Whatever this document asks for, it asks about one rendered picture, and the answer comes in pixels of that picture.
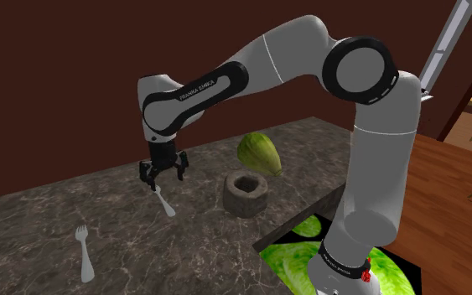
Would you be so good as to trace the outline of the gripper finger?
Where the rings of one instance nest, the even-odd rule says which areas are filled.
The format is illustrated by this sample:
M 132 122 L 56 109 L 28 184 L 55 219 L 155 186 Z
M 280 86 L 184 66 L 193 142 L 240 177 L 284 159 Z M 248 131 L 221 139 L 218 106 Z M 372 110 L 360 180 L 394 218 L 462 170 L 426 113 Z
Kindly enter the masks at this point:
M 152 191 L 156 190 L 155 179 L 158 176 L 158 170 L 153 166 L 151 161 L 139 162 L 139 178 L 146 183 Z
M 184 180 L 184 172 L 188 166 L 189 161 L 186 151 L 180 150 L 176 152 L 176 162 L 174 163 L 174 167 L 177 169 L 177 176 L 179 181 Z

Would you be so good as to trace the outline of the white plastic spoon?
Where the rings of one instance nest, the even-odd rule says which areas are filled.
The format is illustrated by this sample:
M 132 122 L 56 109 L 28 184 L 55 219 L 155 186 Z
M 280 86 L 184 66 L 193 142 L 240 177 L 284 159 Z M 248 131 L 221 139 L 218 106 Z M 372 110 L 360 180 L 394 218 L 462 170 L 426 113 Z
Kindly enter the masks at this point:
M 164 211 L 165 213 L 167 214 L 168 217 L 174 217 L 175 216 L 175 210 L 174 208 L 163 198 L 163 196 L 161 195 L 161 188 L 156 185 L 155 186 L 155 191 L 154 193 L 158 196 L 163 208 L 164 208 Z

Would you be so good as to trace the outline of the grey stone mortar bowl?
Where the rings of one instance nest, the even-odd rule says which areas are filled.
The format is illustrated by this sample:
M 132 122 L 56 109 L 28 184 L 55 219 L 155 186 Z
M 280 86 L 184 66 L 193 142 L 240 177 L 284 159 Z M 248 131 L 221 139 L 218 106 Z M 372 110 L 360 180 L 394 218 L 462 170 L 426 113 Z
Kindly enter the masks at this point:
M 267 208 L 267 181 L 258 173 L 236 170 L 224 181 L 222 203 L 232 215 L 249 219 Z

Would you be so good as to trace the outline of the green lettuce head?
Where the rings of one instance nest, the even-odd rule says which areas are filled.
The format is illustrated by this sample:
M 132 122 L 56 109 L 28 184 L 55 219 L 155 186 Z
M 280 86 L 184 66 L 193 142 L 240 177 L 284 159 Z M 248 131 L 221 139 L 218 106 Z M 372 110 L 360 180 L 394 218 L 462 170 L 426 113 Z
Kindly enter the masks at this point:
M 271 139 L 260 132 L 246 134 L 237 146 L 237 157 L 247 168 L 271 176 L 282 173 L 277 149 Z

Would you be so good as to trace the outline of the white plastic fork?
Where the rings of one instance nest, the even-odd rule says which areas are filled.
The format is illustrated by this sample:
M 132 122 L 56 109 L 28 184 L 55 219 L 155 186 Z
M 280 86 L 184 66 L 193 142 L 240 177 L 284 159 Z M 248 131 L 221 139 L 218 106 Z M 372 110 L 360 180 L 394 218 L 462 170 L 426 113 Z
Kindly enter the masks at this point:
M 75 238 L 80 242 L 81 246 L 81 281 L 88 283 L 94 279 L 94 268 L 91 264 L 88 250 L 86 247 L 86 237 L 88 236 L 88 229 L 85 225 L 78 226 L 75 231 Z

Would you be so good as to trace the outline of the green patterned robot stand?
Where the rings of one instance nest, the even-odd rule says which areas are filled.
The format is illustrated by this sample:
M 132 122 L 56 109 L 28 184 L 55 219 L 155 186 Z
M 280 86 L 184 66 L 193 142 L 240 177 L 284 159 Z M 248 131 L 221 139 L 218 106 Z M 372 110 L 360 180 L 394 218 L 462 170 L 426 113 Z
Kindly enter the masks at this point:
M 313 214 L 259 252 L 294 295 L 314 295 L 307 264 L 329 226 L 328 219 Z M 423 295 L 420 267 L 381 247 L 373 248 L 369 258 L 382 295 Z

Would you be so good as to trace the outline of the grey door frame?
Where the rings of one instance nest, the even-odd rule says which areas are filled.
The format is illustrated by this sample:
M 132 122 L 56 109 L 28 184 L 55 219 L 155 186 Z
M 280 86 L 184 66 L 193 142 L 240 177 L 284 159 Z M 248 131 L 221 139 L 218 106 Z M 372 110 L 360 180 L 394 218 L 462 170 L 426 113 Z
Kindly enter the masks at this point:
M 432 90 L 471 16 L 472 0 L 456 0 L 456 3 L 419 76 L 422 91 L 421 102 L 433 99 L 430 91 Z

